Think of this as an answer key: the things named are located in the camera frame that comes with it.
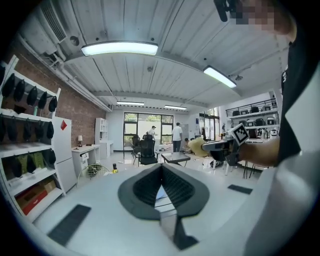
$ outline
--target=cardboard box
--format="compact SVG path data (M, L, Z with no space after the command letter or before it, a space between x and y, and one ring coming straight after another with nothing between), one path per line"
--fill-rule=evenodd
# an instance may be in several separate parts
M48 194L56 188L56 183L52 178L46 178L39 182L39 184L45 188Z
M47 195L48 192L43 186L35 185L22 192L15 199L23 213L28 215L28 213Z

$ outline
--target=ceiling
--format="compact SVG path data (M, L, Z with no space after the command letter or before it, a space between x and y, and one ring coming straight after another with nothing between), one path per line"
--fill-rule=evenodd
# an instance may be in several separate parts
M63 67L91 97L109 108L117 101L134 101L146 107L172 105L197 112L280 87L287 40L248 25L222 22L213 0L52 3L66 34L64 40L51 40L39 13L34 14L44 31L37 36L47 34L58 50L56 55L65 56L63 63L51 68ZM28 24L21 29L22 37L39 56L48 53L39 39L33 42L31 34ZM71 36L78 38L78 46L72 44ZM158 52L156 56L110 53L87 57L81 53L84 45L118 40L156 43ZM231 89L202 72L208 65L233 80L237 75L243 79Z

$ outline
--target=fluorescent ceiling light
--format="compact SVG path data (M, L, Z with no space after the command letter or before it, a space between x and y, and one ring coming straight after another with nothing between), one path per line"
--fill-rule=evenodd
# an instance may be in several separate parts
M168 105L165 105L164 108L175 109L175 110L186 110L187 109L186 107L182 107L182 106L168 106Z
M225 84L226 86L230 87L230 88L234 88L237 85L231 81L228 77L226 77L225 75L221 74L220 72L216 71L215 69L213 69L213 67L211 66L207 66L203 73L209 75L210 77L213 77L215 79L217 79L218 81L220 81L221 83Z
M119 105L139 105L139 106L144 105L143 102L130 102L130 101L117 101L116 103L118 103Z
M112 53L156 55L157 50L155 43L115 41L89 44L81 48L85 56Z

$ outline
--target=man in white shirt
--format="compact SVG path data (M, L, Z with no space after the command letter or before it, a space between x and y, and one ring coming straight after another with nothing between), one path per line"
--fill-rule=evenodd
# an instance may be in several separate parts
M151 130L148 131L148 134L149 134L149 135L152 135L152 139L153 139L153 140L155 140L155 135L156 135L155 129L156 129L156 127L153 125L153 126L151 127Z
M180 146L182 141L182 129L180 123L176 123L176 127L172 130L173 152L180 152Z

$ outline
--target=table lamp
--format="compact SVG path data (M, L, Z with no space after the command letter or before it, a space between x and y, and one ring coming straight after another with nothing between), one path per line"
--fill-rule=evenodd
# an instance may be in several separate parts
M82 147L81 142L83 141L82 135L78 136L79 147Z

